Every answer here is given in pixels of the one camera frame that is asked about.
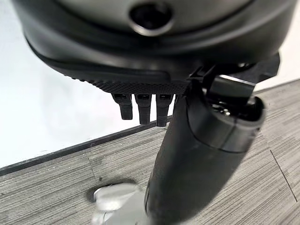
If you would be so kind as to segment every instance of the white wall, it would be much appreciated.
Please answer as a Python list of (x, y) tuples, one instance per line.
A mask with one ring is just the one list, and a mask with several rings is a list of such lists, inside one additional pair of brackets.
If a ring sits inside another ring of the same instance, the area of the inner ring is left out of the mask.
[[(300, 76), (297, 10), (282, 48), (280, 75), (259, 84), (258, 90)], [(0, 1), (0, 78), (0, 167), (139, 125), (136, 105), (134, 120), (123, 121), (110, 94), (42, 63), (25, 43), (9, 0)]]

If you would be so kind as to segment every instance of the gray carpet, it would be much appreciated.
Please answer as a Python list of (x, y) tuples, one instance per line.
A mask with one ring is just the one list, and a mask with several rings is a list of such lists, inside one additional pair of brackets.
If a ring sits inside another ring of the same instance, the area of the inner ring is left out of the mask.
[[(268, 117), (218, 196), (187, 224), (300, 224), (300, 81), (258, 95)], [(146, 186), (165, 128), (95, 146), (0, 177), (1, 225), (85, 225), (85, 191), (130, 178)]]

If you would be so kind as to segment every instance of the handheld grip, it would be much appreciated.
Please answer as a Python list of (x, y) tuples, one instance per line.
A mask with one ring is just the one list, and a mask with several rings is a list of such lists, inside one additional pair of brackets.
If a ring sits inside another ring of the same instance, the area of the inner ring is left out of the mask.
[(148, 184), (145, 207), (154, 224), (182, 222), (202, 210), (231, 177), (263, 123), (263, 108), (255, 109), (256, 121), (243, 123), (209, 112), (197, 99), (188, 104), (184, 97), (176, 105)]

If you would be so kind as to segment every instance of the black plastic clip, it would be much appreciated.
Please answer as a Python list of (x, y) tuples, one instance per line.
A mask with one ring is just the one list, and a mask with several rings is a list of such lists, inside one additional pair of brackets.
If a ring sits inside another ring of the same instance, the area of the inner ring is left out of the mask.
[(169, 111), (169, 105), (173, 100), (174, 95), (159, 94), (156, 95), (156, 126), (167, 126), (167, 116)]
[(152, 95), (135, 95), (135, 101), (139, 107), (141, 125), (147, 125), (150, 123), (151, 99)]
[(120, 106), (122, 120), (132, 120), (132, 101), (131, 95), (112, 94), (116, 103)]

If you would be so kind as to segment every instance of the metal stand base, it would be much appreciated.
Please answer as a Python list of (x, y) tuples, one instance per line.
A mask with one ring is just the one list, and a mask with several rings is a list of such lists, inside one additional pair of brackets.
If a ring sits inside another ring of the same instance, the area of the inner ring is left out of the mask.
[(135, 184), (102, 187), (94, 193), (92, 225), (150, 225), (144, 207), (145, 191)]

